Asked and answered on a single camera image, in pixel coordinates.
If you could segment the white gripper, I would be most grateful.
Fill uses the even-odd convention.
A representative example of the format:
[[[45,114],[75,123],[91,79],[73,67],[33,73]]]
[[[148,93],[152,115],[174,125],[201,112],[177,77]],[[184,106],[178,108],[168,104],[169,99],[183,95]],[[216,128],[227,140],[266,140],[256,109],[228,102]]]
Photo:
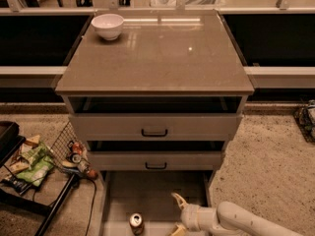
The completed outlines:
[[[181,221],[189,231],[211,232],[218,224],[216,210],[210,207],[187,204],[177,193],[171,194],[181,209]],[[168,236],[185,236],[186,228],[176,223]]]

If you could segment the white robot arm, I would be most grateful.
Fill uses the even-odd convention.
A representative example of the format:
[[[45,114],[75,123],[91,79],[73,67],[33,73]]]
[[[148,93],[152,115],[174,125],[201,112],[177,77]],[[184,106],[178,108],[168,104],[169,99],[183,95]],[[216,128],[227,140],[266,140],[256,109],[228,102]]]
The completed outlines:
[[[175,225],[171,236],[186,232],[208,232],[213,236],[302,236],[231,202],[222,202],[216,208],[188,204],[177,193],[171,194],[180,210],[181,222]]]

